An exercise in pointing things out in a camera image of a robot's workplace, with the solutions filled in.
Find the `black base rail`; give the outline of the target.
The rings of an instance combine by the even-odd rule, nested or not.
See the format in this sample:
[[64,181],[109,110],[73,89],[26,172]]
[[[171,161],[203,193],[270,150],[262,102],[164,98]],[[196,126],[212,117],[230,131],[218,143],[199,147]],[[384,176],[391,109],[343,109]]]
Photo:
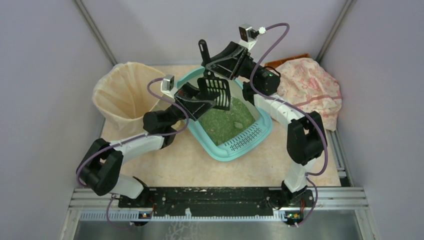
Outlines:
[[112,222],[297,222],[309,211],[368,207],[359,187],[308,188],[291,203],[285,203],[279,187],[153,187],[144,203],[76,189],[69,204],[81,220]]

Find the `brown wooden box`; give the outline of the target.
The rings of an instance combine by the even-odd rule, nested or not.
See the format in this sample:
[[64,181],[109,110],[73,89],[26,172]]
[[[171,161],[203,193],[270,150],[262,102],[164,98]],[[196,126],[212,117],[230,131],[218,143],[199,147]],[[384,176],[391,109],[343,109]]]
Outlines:
[[310,58],[310,57],[311,56],[308,53],[303,53],[303,54],[300,54],[300,55],[295,55],[295,56],[291,56],[291,57],[284,58],[284,59],[270,61],[270,62],[265,63],[264,66],[276,69],[277,67],[281,66],[282,64],[284,64],[287,61],[301,59],[301,58]]

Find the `teal litter box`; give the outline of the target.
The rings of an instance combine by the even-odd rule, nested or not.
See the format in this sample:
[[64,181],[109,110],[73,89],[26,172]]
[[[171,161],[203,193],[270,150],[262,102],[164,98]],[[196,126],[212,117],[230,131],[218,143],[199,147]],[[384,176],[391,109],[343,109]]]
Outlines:
[[[230,110],[211,109],[188,129],[203,149],[215,160],[232,161],[257,147],[272,131],[272,118],[264,110],[244,100],[243,82],[230,80]],[[237,129],[234,122],[241,123]]]

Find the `black litter scoop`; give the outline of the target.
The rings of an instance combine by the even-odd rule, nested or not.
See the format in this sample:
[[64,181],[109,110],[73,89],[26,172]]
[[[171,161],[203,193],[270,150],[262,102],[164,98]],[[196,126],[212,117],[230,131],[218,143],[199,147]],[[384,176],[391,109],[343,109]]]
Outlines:
[[211,62],[207,43],[204,39],[198,41],[198,46],[202,58],[201,66],[204,67],[203,77],[197,80],[199,94],[197,98],[204,101],[214,101],[215,109],[229,111],[231,106],[231,92],[226,79],[219,78],[207,69],[207,64]]

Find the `pink patterned cloth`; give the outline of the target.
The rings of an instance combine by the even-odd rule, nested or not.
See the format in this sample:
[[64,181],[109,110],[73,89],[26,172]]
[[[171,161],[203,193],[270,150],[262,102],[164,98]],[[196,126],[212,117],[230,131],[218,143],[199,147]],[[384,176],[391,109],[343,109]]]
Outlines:
[[306,113],[318,112],[324,128],[334,132],[342,108],[338,81],[312,58],[288,60],[276,70],[280,73],[277,94]]

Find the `green litter clump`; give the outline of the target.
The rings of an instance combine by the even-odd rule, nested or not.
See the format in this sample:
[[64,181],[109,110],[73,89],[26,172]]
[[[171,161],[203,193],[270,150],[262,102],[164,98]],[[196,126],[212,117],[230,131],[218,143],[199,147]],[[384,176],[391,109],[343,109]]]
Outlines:
[[239,122],[234,122],[234,127],[237,128],[237,129],[242,129],[243,125]]

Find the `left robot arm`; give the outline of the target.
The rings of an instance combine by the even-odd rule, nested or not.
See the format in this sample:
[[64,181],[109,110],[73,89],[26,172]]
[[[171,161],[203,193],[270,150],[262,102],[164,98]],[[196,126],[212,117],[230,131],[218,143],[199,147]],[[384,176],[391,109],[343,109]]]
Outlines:
[[209,91],[204,84],[189,91],[172,88],[169,100],[151,90],[156,78],[147,84],[152,96],[170,104],[166,110],[149,111],[143,117],[144,132],[116,141],[96,139],[76,169],[76,181],[93,190],[98,196],[123,195],[131,199],[146,196],[148,187],[136,178],[121,174],[124,163],[143,154],[171,145],[175,136],[188,128],[190,120],[197,120],[218,105],[221,93]]

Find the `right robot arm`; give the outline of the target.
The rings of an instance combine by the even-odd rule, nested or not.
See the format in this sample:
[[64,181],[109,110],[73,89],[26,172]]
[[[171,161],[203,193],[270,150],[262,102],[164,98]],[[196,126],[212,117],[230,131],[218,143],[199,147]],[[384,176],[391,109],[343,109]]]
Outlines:
[[205,40],[199,40],[198,46],[207,79],[228,83],[239,76],[248,78],[242,88],[244,99],[286,127],[286,149],[293,162],[281,183],[282,200],[285,205],[296,203],[306,192],[309,177],[323,174],[328,166],[328,144],[320,114],[306,113],[278,96],[279,76],[254,61],[247,47],[230,42],[223,51],[210,56]]

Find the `bin with beige bag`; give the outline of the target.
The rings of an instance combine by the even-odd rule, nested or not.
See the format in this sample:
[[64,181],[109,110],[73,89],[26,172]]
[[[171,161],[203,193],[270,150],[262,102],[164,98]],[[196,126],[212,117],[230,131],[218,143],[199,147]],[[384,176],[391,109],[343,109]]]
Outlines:
[[92,94],[92,102],[105,117],[101,137],[115,141],[144,132],[144,114],[170,106],[147,89],[150,81],[164,76],[161,71],[138,62],[119,63],[103,76]]

